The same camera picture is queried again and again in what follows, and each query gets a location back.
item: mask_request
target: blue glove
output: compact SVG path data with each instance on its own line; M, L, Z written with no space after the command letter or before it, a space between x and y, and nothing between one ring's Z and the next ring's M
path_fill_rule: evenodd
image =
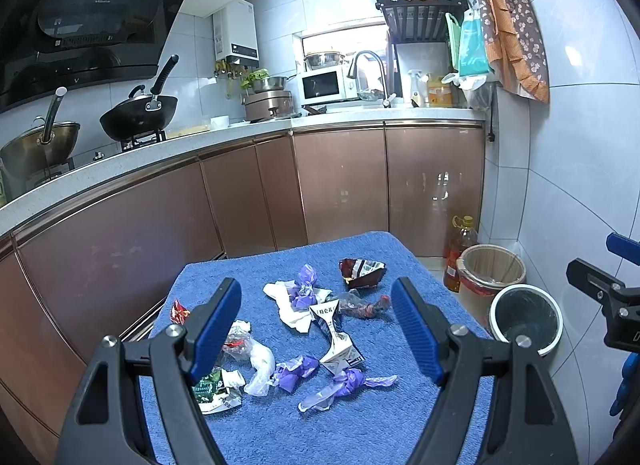
M616 400L609 410L609 415L617 416L625 408L626 401L629 398L629 392L631 391L631 380L638 371L639 365L640 355L638 355L638 353L631 353L622 366L622 383L618 389Z

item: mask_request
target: brown appliance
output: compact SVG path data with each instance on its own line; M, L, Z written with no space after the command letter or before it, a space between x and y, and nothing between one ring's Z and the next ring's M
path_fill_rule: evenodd
M290 91L265 91L248 95L242 103L249 122L283 118L293 114L293 98Z

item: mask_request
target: trash can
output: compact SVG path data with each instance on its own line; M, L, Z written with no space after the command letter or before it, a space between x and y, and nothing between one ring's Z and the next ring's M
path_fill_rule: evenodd
M486 329L489 308L504 288L524 282L526 268L522 259L496 245L475 245L458 258L460 302Z
M496 295L489 311L489 328L502 342L520 335L531 339L540 356L548 355L562 336L562 312L546 291L530 285L509 286Z

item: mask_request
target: blue tablecloth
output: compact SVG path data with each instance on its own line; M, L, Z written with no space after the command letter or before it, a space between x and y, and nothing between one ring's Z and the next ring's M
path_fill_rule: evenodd
M464 323L476 334L487 336L452 294L386 232L369 232L273 254L188 265L176 279L152 336L170 324L169 311L174 299L192 309L207 302L223 278L233 277L242 286L238 318L251 323L252 335L270 347L276 362L302 354L319 358L326 353L329 343L318 327L312 325L308 334L299 334L285 326L278 317L275 301L269 299L262 288L266 283L294 279L300 268L309 263L318 272L319 288L342 291L345 285L338 261L345 257L386 263L388 271L382 283L364 296L367 299L377 300L380 295L389 294L398 277L408 276L428 302L441 308L450 323ZM322 367L308 380L299 382L292 395L281 389L272 389L265 398L243 394L241 407L206 416L230 465L405 463L430 415L438 388L418 371L392 310L388 320L346 317L343 330L350 334L365 357L367 376L396 374L400 377L399 383L389 389L363 389L354 397L339 398L329 411L304 415L297 409L300 400L331 382L331 374ZM226 367L240 369L247 382L253 374L248 363L245 366L232 363ZM157 460L173 464L151 379L141 381ZM459 464L470 465L476 461L491 388L492 379L482 379Z

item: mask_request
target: white water heater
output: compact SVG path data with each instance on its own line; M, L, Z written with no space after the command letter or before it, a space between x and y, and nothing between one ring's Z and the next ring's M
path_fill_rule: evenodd
M227 4L213 14L216 61L257 68L258 38L254 5L245 0Z

